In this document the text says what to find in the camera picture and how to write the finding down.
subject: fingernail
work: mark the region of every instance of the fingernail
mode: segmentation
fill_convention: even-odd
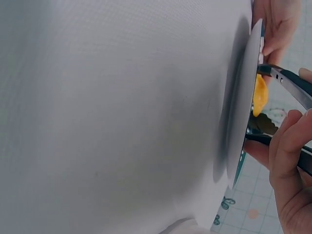
[[[311,115],[311,113],[312,113],[312,109],[308,109],[307,112],[304,114],[304,117]]]
[[[264,47],[264,48],[263,48],[263,55],[266,57],[266,56],[268,56],[270,53],[272,53],[272,51],[273,51],[272,48]]]
[[[299,76],[302,78],[312,76],[312,72],[310,70],[308,70],[307,68],[300,68],[299,69]]]

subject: metal tongs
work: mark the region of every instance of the metal tongs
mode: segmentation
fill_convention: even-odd
[[[312,108],[312,84],[295,73],[269,64],[258,65],[258,74],[269,76],[280,83],[306,110]],[[271,137],[246,134],[246,139],[270,145]],[[304,146],[301,150],[298,167],[312,176],[312,149]]]

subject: yellow food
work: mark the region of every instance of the yellow food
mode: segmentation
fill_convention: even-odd
[[[269,101],[269,89],[261,75],[257,74],[253,94],[253,116],[258,115]]]

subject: light blue grid mat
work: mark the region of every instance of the light blue grid mat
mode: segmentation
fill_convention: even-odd
[[[312,0],[302,0],[301,13],[299,27],[281,64],[295,73],[300,67],[312,69]],[[279,126],[291,109],[305,112],[281,85],[272,81],[264,113]],[[219,234],[283,234],[269,171],[251,156],[246,155],[236,187],[226,191],[211,230]]]

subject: white fabric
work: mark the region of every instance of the white fabric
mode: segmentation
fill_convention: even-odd
[[[0,233],[210,228],[250,4],[0,1]]]

